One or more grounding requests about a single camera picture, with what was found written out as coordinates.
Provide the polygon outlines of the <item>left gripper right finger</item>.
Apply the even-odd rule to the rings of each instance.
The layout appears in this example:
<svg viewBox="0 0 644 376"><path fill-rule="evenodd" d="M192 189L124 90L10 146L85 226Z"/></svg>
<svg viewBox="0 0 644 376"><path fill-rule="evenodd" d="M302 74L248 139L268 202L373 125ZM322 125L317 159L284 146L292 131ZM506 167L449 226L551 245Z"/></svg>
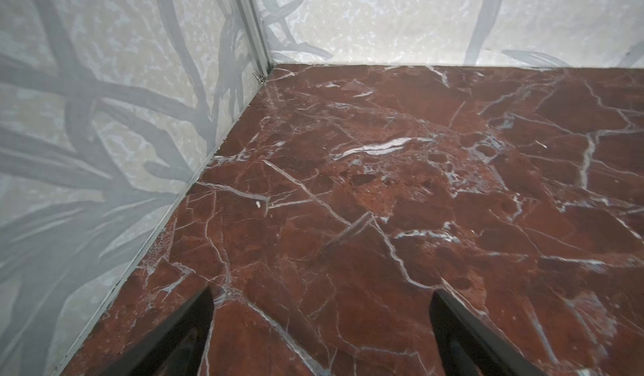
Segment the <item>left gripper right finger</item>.
<svg viewBox="0 0 644 376"><path fill-rule="evenodd" d="M436 290L429 306L439 357L447 375L542 375L446 290Z"/></svg>

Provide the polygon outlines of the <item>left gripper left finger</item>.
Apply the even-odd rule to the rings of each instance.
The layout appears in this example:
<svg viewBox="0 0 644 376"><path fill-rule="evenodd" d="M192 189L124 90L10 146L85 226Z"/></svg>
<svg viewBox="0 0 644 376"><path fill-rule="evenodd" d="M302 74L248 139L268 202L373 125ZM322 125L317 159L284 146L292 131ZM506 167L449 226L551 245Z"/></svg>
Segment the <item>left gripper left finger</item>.
<svg viewBox="0 0 644 376"><path fill-rule="evenodd" d="M204 290L171 313L103 375L197 375L205 353L214 302Z"/></svg>

